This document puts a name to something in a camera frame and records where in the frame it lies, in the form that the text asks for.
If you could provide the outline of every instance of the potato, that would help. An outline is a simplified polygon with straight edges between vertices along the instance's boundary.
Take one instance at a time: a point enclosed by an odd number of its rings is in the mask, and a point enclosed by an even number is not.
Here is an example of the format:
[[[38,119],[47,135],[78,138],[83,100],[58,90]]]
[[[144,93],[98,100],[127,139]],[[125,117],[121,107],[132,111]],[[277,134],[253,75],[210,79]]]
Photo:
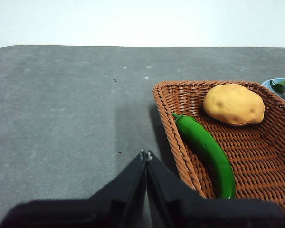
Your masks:
[[[217,85],[210,89],[203,108],[209,116],[232,126],[260,123],[265,111],[262,98],[238,84]]]

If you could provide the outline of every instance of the pepper stem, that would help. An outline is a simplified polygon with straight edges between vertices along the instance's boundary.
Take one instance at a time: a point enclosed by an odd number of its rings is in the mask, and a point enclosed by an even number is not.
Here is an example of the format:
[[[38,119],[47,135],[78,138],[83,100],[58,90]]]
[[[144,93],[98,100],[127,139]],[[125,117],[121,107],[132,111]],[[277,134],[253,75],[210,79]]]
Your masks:
[[[179,117],[179,115],[177,115],[176,113],[172,113],[172,115],[174,116],[175,119]]]

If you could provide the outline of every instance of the blue plate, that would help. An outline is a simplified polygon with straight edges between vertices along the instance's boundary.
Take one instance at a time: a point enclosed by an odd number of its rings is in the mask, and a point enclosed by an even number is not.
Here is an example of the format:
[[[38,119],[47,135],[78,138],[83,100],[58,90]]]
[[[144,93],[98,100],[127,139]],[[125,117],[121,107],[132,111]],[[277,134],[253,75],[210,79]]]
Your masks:
[[[280,94],[276,91],[273,90],[273,88],[271,87],[270,85],[270,80],[273,80],[275,83],[279,83],[279,82],[282,82],[285,80],[285,78],[272,78],[272,79],[269,79],[265,82],[262,83],[262,86],[266,87],[267,89],[269,89],[271,92],[274,92],[276,95],[278,95],[280,98],[282,98],[284,101],[285,101],[285,94]]]

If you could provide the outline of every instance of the table surface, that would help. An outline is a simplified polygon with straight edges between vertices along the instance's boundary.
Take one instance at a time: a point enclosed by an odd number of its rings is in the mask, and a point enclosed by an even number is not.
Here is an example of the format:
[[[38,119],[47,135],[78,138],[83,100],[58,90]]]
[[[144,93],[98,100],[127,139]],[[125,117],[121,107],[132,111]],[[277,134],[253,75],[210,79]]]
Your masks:
[[[285,48],[1,48],[0,221],[17,203],[90,197],[140,149],[177,174],[156,83],[277,77]],[[146,198],[137,227],[151,226]]]

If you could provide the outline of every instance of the woven texture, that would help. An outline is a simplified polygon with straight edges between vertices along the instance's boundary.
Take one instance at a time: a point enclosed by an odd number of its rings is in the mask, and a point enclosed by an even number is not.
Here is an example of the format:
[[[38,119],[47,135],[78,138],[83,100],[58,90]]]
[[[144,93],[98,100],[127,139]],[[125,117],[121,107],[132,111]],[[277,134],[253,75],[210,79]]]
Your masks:
[[[264,120],[233,127],[209,117],[202,108],[206,93],[219,84],[240,84],[259,94]],[[285,102],[255,82],[167,81],[153,89],[161,120],[181,179],[201,196],[213,198],[213,178],[193,149],[181,139],[172,112],[193,116],[226,153],[236,180],[236,198],[278,203],[285,211]]]

